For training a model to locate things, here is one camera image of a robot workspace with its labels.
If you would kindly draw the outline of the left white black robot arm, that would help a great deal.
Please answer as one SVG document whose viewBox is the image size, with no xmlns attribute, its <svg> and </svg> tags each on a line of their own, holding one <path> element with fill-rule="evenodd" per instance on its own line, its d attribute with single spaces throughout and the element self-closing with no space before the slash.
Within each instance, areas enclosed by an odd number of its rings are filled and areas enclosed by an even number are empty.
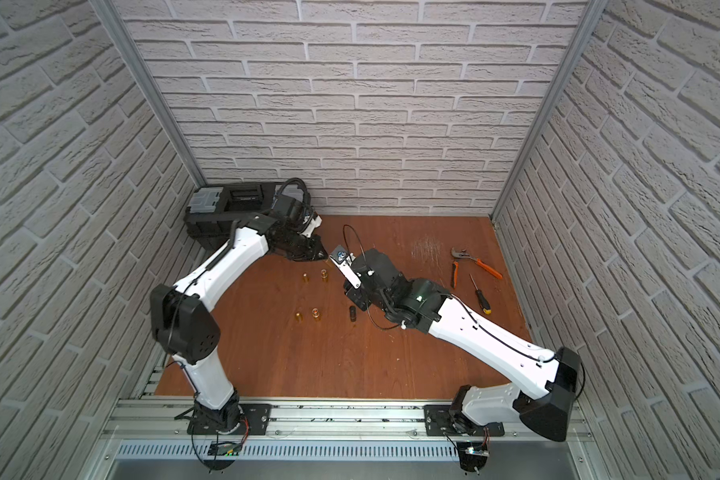
<svg viewBox="0 0 720 480">
<path fill-rule="evenodd" d="M 221 330 L 212 315 L 227 289 L 258 259 L 279 250 L 292 261 L 323 260 L 316 213 L 300 224 L 253 213 L 232 223 L 229 239 L 201 266 L 174 285 L 150 293 L 151 334 L 183 370 L 194 391 L 194 411 L 214 432 L 227 433 L 242 417 L 239 394 L 218 355 Z"/>
</svg>

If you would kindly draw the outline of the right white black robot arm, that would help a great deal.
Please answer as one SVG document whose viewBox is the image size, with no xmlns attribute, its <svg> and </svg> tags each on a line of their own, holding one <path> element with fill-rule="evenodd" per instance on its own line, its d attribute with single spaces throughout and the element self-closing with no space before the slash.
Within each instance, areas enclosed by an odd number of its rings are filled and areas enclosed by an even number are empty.
<svg viewBox="0 0 720 480">
<path fill-rule="evenodd" d="M 519 421 L 547 440 L 566 440 L 584 382 L 578 353 L 567 347 L 552 351 L 510 333 L 442 285 L 407 279 L 375 249 L 354 256 L 337 246 L 330 259 L 344 275 L 345 294 L 358 309 L 376 306 L 399 328 L 455 345 L 508 380 L 505 387 L 461 387 L 449 412 L 456 431 Z"/>
</svg>

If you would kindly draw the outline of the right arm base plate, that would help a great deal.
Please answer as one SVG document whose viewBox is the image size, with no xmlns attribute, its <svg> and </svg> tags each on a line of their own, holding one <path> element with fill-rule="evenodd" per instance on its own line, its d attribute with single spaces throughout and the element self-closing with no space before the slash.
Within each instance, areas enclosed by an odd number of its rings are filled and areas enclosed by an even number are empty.
<svg viewBox="0 0 720 480">
<path fill-rule="evenodd" d="M 429 437 L 448 436 L 455 439 L 457 436 L 502 437 L 505 435 L 504 425 L 501 422 L 491 422 L 480 426 L 469 420 L 465 415 L 452 410 L 450 405 L 428 404 L 423 407 L 424 426 Z"/>
</svg>

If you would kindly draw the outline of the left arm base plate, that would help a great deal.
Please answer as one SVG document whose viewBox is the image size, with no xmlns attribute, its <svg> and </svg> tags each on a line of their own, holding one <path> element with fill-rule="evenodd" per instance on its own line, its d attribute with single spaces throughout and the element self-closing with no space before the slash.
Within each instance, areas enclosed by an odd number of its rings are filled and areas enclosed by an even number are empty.
<svg viewBox="0 0 720 480">
<path fill-rule="evenodd" d="M 232 403 L 221 410 L 211 410 L 196 402 L 189 415 L 187 433 L 190 435 L 266 434 L 272 404 Z"/>
</svg>

